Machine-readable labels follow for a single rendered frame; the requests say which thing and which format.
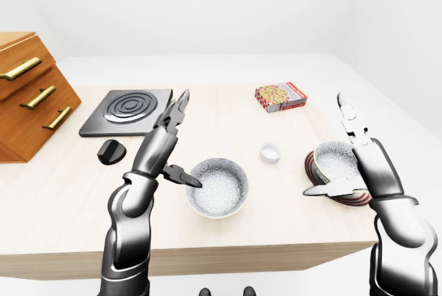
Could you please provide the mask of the red white cookie box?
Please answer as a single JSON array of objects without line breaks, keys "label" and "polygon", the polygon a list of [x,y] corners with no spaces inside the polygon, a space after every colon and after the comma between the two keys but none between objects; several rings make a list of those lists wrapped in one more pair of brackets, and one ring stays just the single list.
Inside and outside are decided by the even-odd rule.
[{"label": "red white cookie box", "polygon": [[307,96],[292,82],[256,88],[255,98],[268,113],[301,107],[307,102]]}]

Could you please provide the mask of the small white ramekin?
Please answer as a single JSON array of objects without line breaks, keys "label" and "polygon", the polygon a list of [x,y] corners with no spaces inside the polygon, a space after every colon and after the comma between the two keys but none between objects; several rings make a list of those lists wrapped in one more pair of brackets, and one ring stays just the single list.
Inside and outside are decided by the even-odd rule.
[{"label": "small white ramekin", "polygon": [[281,148],[274,142],[263,143],[260,147],[260,158],[268,164],[277,163],[281,154]]}]

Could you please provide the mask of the round black stove knob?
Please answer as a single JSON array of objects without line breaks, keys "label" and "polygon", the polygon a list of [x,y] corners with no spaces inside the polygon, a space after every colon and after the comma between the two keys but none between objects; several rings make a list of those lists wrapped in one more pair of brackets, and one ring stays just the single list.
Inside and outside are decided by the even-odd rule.
[{"label": "round black stove knob", "polygon": [[125,155],[126,148],[115,139],[105,141],[97,153],[98,160],[107,166],[118,163]]}]

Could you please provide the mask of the wooden cabinet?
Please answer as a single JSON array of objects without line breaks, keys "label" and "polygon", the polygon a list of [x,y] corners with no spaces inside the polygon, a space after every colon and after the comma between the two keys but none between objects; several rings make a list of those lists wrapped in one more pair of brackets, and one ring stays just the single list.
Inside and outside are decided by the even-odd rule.
[{"label": "wooden cabinet", "polygon": [[30,161],[80,103],[35,32],[0,32],[0,163]]}]

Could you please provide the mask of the patterned black white bowl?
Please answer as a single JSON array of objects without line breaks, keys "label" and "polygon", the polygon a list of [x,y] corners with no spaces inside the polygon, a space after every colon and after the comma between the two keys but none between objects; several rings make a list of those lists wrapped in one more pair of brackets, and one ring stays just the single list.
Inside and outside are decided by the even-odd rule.
[{"label": "patterned black white bowl", "polygon": [[314,150],[314,170],[325,183],[360,175],[352,146],[340,141],[321,143]]},{"label": "patterned black white bowl", "polygon": [[191,171],[201,188],[187,188],[191,207],[204,217],[222,219],[236,214],[245,204],[249,182],[237,163],[225,158],[200,162]]}]

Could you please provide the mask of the flat dark stove plate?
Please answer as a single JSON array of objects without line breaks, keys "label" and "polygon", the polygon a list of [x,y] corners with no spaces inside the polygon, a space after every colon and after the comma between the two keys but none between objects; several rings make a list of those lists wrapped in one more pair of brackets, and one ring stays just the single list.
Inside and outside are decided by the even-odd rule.
[{"label": "flat dark stove plate", "polygon": [[82,137],[144,136],[171,102],[171,89],[111,90],[80,128]]}]

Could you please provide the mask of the wooden drawer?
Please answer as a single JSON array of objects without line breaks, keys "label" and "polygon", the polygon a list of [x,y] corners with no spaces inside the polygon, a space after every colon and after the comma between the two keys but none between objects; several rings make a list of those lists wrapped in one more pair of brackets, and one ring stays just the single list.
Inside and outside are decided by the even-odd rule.
[{"label": "wooden drawer", "polygon": [[0,77],[0,101],[27,86],[55,64],[53,56],[35,32],[0,32],[0,75],[35,57],[41,63],[20,77],[12,81]]},{"label": "wooden drawer", "polygon": [[[40,89],[55,86],[47,99],[33,110],[20,107],[20,103],[28,103],[40,94]],[[58,110],[70,106],[75,109],[81,103],[65,77],[56,67],[51,67],[42,75],[31,81],[27,86],[0,101],[0,128],[11,129],[17,126],[22,129],[32,124],[47,125],[55,119]]]},{"label": "wooden drawer", "polygon": [[0,102],[0,163],[30,161],[54,133],[46,126],[67,107],[74,110],[81,103],[75,91],[58,88],[32,110],[20,106],[36,94],[31,90]]}]

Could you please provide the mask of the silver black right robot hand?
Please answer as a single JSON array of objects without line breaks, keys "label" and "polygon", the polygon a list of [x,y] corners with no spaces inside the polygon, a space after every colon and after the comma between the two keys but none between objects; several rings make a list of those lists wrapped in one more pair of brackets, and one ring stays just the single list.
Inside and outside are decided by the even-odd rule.
[{"label": "silver black right robot hand", "polygon": [[352,151],[363,183],[356,178],[341,177],[325,185],[312,186],[303,194],[328,197],[350,195],[364,184],[374,198],[402,195],[404,192],[401,180],[380,141],[369,136],[365,121],[357,115],[343,93],[338,93],[337,101],[343,115],[343,127],[352,143]]}]

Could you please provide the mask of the plate with red rings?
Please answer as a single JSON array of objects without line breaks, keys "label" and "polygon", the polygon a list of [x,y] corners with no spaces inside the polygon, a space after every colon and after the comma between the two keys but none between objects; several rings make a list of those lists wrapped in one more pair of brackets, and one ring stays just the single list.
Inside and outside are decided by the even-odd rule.
[{"label": "plate with red rings", "polygon": [[[318,176],[314,166],[314,152],[311,151],[305,158],[305,171],[314,186],[323,185],[325,182]],[[331,199],[346,206],[364,206],[371,201],[372,197],[367,190],[357,190],[352,195],[331,197]]]}]

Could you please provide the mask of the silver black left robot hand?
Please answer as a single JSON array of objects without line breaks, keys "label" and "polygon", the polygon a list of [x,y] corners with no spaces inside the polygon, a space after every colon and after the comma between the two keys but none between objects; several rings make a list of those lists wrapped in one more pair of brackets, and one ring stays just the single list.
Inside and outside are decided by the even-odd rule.
[{"label": "silver black left robot hand", "polygon": [[190,91],[185,90],[178,100],[173,100],[157,118],[152,131],[148,132],[138,150],[132,170],[152,178],[162,174],[165,179],[176,184],[201,188],[202,184],[185,173],[178,165],[168,165],[167,161],[177,143],[177,129],[184,120],[184,110],[189,102]]}]

